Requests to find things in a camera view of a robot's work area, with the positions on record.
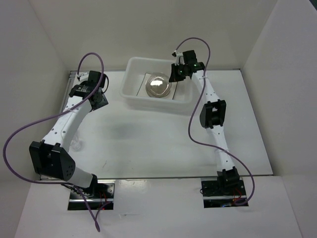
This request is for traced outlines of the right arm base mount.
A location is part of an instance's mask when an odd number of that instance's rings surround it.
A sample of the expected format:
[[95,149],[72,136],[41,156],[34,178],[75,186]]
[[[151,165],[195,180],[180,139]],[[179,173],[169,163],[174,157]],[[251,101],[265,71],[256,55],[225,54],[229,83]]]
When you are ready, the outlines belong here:
[[216,178],[202,178],[200,193],[204,208],[237,207],[236,202],[243,203],[247,200],[242,179],[232,188],[221,188]]

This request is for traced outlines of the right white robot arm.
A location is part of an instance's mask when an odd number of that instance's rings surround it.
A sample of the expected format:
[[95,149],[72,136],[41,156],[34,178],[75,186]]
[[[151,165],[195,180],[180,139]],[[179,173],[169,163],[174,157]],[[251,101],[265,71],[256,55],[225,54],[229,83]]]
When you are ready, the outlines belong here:
[[180,82],[189,77],[200,90],[200,101],[203,106],[199,115],[201,126],[215,140],[217,155],[217,186],[216,191],[228,195],[238,185],[240,176],[232,157],[229,155],[227,142],[224,135],[224,119],[226,101],[220,99],[211,85],[205,65],[196,58],[194,50],[174,51],[175,63],[171,65],[169,82]]

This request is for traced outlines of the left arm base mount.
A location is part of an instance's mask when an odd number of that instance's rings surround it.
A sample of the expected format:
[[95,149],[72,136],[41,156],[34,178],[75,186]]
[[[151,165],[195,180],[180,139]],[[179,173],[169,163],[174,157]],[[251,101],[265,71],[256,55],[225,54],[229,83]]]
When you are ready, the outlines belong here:
[[[115,180],[99,180],[97,191],[94,192],[94,194],[88,194],[85,193],[84,190],[80,190],[84,194],[85,199],[91,210],[113,210]],[[70,187],[70,195],[67,210],[87,210],[84,199],[82,198],[80,193],[72,186]]]

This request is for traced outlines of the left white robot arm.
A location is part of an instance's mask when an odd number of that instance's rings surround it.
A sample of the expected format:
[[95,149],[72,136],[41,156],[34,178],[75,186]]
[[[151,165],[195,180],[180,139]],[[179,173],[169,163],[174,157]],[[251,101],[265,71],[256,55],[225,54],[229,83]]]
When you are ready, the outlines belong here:
[[50,132],[40,141],[33,141],[29,152],[34,170],[42,176],[59,179],[75,185],[87,198],[93,198],[105,188],[97,176],[76,166],[69,155],[71,141],[84,117],[108,104],[103,87],[108,76],[89,71],[87,79],[73,86],[67,104]]

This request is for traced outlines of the clear glass dish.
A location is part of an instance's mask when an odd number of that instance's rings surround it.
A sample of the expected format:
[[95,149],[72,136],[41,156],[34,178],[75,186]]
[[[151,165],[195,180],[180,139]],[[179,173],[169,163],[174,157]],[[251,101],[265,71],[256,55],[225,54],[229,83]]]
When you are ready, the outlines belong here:
[[146,80],[145,90],[150,97],[163,98],[170,94],[171,83],[165,74],[155,72]]

